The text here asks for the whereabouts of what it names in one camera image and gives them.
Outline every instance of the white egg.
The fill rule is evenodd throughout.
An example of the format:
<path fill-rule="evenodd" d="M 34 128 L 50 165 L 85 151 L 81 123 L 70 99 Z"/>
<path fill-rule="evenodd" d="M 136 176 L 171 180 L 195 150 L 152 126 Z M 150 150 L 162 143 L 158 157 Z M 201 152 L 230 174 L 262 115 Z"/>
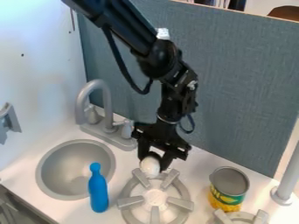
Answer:
<path fill-rule="evenodd" d="M 141 163 L 140 163 L 140 169 L 142 172 L 145 173 L 145 175 L 149 179 L 156 178 L 160 173 L 160 163 L 159 160 L 157 160 L 154 157 L 146 157 Z"/>

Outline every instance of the black cable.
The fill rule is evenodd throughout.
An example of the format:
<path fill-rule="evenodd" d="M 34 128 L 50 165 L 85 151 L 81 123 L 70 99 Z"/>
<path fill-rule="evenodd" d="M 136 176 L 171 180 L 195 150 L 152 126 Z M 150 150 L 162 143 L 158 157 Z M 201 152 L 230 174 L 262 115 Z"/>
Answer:
<path fill-rule="evenodd" d="M 118 65 L 118 67 L 120 68 L 123 77 L 126 79 L 126 81 L 129 83 L 129 85 L 140 95 L 146 95 L 149 93 L 150 91 L 150 86 L 153 83 L 152 79 L 149 79 L 149 82 L 146 84 L 144 90 L 141 90 L 133 81 L 132 77 L 130 76 L 128 69 L 126 67 L 126 65 L 123 62 L 122 56 L 116 46 L 115 40 L 112 37 L 111 31 L 109 30 L 109 28 L 107 26 L 103 26 L 101 28 L 107 38 L 107 41 L 110 45 L 111 51 L 113 53 L 113 55 L 115 56 L 115 60 L 116 63 Z"/>
<path fill-rule="evenodd" d="M 180 121 L 180 122 L 178 123 L 178 126 L 179 126 L 179 128 L 180 128 L 185 134 L 191 134 L 191 133 L 195 130 L 195 122 L 194 122 L 193 117 L 192 117 L 191 115 L 187 115 L 187 118 L 188 118 L 189 123 L 190 123 L 190 125 L 191 125 L 191 129 L 189 129 L 189 130 L 185 129 L 185 128 L 183 127 L 182 123 L 181 123 L 182 121 Z"/>

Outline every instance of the blue plastic bottle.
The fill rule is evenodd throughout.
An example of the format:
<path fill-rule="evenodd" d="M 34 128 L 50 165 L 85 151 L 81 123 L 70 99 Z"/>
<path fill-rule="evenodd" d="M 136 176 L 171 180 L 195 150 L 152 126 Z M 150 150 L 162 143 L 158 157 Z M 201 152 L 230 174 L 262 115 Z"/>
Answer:
<path fill-rule="evenodd" d="M 92 177 L 88 181 L 88 191 L 90 194 L 91 208 L 96 213 L 103 213 L 108 209 L 108 186 L 105 178 L 100 173 L 101 165 L 99 163 L 92 163 L 90 171 Z"/>

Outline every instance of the can lid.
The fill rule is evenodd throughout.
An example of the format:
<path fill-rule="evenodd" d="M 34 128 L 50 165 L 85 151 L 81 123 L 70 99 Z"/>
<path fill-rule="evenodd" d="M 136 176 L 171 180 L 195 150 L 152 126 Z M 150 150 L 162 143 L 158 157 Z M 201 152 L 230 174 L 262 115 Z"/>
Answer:
<path fill-rule="evenodd" d="M 222 193 L 239 196 L 247 192 L 249 179 L 247 175 L 233 167 L 220 167 L 210 176 L 212 184 Z"/>

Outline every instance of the silver bracket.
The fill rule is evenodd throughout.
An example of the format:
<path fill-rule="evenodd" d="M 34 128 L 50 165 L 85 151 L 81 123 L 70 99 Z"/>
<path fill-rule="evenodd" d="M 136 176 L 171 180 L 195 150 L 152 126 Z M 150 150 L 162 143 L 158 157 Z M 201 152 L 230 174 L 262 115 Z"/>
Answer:
<path fill-rule="evenodd" d="M 0 144 L 5 143 L 6 132 L 9 130 L 22 132 L 15 109 L 10 103 L 6 102 L 4 107 L 0 109 Z"/>

